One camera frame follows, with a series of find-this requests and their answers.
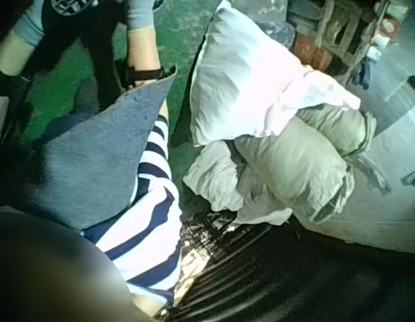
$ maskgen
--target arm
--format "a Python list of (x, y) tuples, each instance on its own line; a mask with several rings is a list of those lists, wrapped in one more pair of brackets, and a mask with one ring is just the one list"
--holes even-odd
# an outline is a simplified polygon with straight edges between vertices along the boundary
[[(156, 47), (153, 5), (154, 0), (127, 0), (127, 65), (135, 70), (157, 70), (161, 67)], [(136, 83), (135, 86), (148, 82)], [(169, 119), (166, 101), (160, 115)]]
[[(36, 0), (0, 44), (0, 72), (4, 75), (17, 76), (43, 38), (43, 4), (44, 0)], [(0, 136), (8, 104), (6, 94), (0, 93)]]

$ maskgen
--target pillow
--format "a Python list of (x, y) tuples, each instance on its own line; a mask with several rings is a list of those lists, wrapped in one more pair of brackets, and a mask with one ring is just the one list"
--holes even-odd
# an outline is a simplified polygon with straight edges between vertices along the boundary
[(358, 109), (360, 103), (227, 2), (207, 31), (189, 100), (195, 146), (245, 134), (277, 136), (300, 108), (326, 102)]
[(212, 142), (195, 159), (183, 182), (209, 201), (212, 211), (237, 211), (243, 206), (236, 187), (244, 167), (233, 142)]
[(302, 68), (247, 16), (222, 4), (207, 31), (190, 89), (196, 146), (260, 136), (282, 90)]
[(297, 116), (325, 136), (341, 156), (366, 150), (376, 128), (371, 113), (343, 111), (329, 104), (301, 109)]
[(342, 211), (354, 189), (351, 166), (318, 131), (293, 117), (280, 136), (238, 138), (237, 150), (294, 214), (314, 223)]

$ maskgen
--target gray cloth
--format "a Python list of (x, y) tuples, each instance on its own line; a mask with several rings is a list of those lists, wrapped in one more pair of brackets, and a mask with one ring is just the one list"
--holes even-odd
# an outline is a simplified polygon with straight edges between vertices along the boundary
[(125, 210), (175, 74), (173, 68), (168, 77), (124, 93), (18, 164), (0, 188), (12, 197), (10, 205), (76, 230)]
[(370, 112), (323, 104), (300, 109), (297, 116), (325, 136), (341, 156), (370, 148), (376, 129), (376, 119)]
[(280, 136), (241, 137), (237, 150), (297, 218), (314, 223), (340, 213), (354, 189), (352, 167), (319, 132), (293, 117)]

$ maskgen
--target khaki fabric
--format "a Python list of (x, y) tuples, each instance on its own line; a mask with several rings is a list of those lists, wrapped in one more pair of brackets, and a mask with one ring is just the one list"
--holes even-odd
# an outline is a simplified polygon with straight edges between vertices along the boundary
[(297, 217), (321, 223), (340, 213), (354, 189), (352, 167), (314, 128), (293, 117), (280, 136), (238, 138), (238, 151)]
[(341, 156), (366, 150), (376, 128), (371, 113), (342, 110), (329, 104), (300, 109), (297, 116), (325, 136)]

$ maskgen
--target white pillow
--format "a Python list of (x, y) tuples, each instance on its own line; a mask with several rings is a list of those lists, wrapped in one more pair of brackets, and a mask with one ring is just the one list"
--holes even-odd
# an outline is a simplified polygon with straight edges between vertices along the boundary
[(234, 146), (230, 149), (226, 142), (212, 142), (195, 159), (183, 182), (196, 195), (209, 201), (212, 211), (237, 211), (243, 207), (237, 184), (244, 167)]
[(247, 16), (222, 3), (206, 34), (190, 90), (195, 146), (244, 134), (278, 136), (303, 107), (360, 100), (333, 78), (302, 66)]
[(260, 136), (268, 110), (301, 68), (298, 58), (247, 16), (219, 8), (193, 73), (193, 143)]

